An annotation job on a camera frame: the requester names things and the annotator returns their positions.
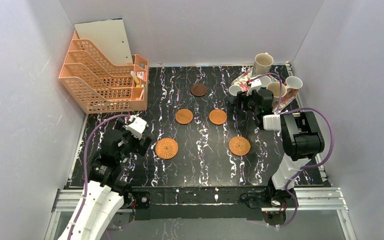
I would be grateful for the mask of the blue patterned mug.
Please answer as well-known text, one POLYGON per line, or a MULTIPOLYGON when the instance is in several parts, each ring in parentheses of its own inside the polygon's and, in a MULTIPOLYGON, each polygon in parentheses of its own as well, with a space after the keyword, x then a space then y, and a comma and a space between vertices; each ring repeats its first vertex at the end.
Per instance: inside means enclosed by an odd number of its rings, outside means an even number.
POLYGON ((271 77, 268 75, 260 77, 259 80, 261 82, 262 88, 266 88, 268 86, 268 84, 270 84, 272 82, 271 77))

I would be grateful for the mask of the small grey mug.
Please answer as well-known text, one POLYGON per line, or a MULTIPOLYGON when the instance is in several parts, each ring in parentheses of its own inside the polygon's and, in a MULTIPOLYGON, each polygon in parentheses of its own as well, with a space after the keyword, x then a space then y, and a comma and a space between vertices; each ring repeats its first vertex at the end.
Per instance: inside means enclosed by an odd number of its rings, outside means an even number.
POLYGON ((238 95, 242 93, 242 88, 239 85, 231 85, 228 88, 228 102, 231 105, 235 105, 237 102, 238 95))

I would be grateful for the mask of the light wooden coaster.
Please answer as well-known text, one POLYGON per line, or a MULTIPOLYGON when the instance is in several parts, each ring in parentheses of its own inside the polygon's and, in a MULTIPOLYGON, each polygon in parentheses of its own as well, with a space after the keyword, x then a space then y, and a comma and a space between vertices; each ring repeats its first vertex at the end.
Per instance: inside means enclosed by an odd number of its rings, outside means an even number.
POLYGON ((214 125, 223 125, 227 118, 227 113, 222 109, 214 109, 209 113, 209 120, 214 125))
POLYGON ((176 112, 175 120, 181 125, 187 125, 194 119, 194 114, 191 110, 183 108, 176 112))

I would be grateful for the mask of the woven rattan coaster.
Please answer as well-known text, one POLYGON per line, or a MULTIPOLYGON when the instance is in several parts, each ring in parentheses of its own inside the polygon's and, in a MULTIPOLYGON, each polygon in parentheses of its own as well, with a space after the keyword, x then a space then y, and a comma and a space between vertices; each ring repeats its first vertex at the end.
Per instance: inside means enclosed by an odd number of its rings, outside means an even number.
POLYGON ((251 149, 250 142, 242 136, 235 136, 229 141, 229 150, 236 156, 245 156, 251 149))
POLYGON ((179 150, 178 143, 173 138, 162 138, 155 146, 156 155, 164 160, 172 159, 179 150))

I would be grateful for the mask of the dark wooden coaster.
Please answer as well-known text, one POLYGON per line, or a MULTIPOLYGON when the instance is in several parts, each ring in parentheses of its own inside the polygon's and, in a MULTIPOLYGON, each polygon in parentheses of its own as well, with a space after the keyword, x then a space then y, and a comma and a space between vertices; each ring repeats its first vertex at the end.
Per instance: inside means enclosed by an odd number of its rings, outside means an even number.
POLYGON ((208 91, 208 88, 203 83, 194 84, 190 88, 190 93, 195 97, 203 97, 208 91))

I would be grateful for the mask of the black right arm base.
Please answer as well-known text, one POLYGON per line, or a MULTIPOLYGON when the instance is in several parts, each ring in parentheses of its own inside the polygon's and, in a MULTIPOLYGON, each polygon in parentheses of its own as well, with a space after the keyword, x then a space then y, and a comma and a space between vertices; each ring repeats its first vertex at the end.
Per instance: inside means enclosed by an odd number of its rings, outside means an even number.
POLYGON ((250 209, 262 209, 266 225, 280 228, 295 218, 299 202, 295 190, 277 190, 267 186, 263 190, 249 190, 239 196, 238 201, 250 209))

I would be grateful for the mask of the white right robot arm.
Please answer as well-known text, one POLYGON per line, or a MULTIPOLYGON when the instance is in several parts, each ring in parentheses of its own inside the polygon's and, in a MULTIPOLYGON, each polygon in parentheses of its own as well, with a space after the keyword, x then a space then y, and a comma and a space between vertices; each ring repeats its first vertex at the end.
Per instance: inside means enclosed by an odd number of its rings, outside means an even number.
POLYGON ((253 113, 260 130, 281 133, 284 155, 267 186, 286 191, 294 187, 302 167, 324 150, 325 141, 313 111, 273 114, 273 100, 274 94, 261 88, 250 94, 239 91, 234 102, 238 110, 253 113))

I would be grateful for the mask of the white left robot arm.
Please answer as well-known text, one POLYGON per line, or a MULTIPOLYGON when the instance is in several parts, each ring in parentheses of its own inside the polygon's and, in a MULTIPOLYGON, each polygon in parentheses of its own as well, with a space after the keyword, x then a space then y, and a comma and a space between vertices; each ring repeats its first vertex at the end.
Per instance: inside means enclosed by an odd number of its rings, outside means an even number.
POLYGON ((134 115, 114 116, 116 124, 103 134, 100 149, 89 159, 84 154, 86 177, 75 210, 61 240, 99 240, 120 209, 147 209, 151 196, 134 191, 123 174, 123 164, 131 157, 144 156, 151 144, 148 123, 134 115))

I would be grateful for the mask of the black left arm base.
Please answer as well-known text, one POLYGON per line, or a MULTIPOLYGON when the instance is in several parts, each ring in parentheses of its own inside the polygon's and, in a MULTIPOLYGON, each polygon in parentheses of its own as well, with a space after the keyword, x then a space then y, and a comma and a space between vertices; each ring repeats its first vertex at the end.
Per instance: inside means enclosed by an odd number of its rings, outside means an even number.
POLYGON ((150 208, 151 195, 142 188, 133 187, 129 182, 116 181, 111 190, 118 193, 123 199, 120 210, 131 210, 135 215, 136 210, 147 210, 150 208))

